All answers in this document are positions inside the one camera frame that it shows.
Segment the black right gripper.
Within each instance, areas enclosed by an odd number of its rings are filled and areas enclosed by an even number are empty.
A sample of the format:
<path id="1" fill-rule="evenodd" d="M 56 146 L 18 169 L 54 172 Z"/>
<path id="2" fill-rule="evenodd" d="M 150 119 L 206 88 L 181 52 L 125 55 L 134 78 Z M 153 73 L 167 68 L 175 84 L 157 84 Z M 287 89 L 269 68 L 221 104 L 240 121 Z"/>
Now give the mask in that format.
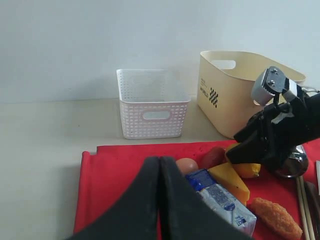
<path id="1" fill-rule="evenodd" d="M 320 137 L 320 94 L 303 94 L 254 114 L 234 135 L 236 145 L 226 150 L 232 164 L 262 164 L 278 170 L 296 146 Z"/>

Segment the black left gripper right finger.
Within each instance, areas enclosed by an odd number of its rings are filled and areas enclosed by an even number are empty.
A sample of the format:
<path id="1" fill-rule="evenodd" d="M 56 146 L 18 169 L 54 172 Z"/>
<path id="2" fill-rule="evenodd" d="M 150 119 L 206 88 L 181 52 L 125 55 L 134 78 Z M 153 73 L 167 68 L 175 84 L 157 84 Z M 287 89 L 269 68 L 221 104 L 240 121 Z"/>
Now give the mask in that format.
<path id="1" fill-rule="evenodd" d="M 159 222 L 163 240 L 250 240 L 212 211 L 173 158 L 159 158 Z"/>

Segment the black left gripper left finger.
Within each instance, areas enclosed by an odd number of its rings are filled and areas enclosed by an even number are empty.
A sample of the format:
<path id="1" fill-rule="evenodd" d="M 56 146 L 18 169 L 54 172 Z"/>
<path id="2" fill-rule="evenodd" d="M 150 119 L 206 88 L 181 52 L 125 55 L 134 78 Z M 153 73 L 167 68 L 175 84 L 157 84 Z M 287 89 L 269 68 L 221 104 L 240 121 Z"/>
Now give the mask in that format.
<path id="1" fill-rule="evenodd" d="M 147 157 L 123 195 L 70 240 L 156 240 L 160 159 Z"/>

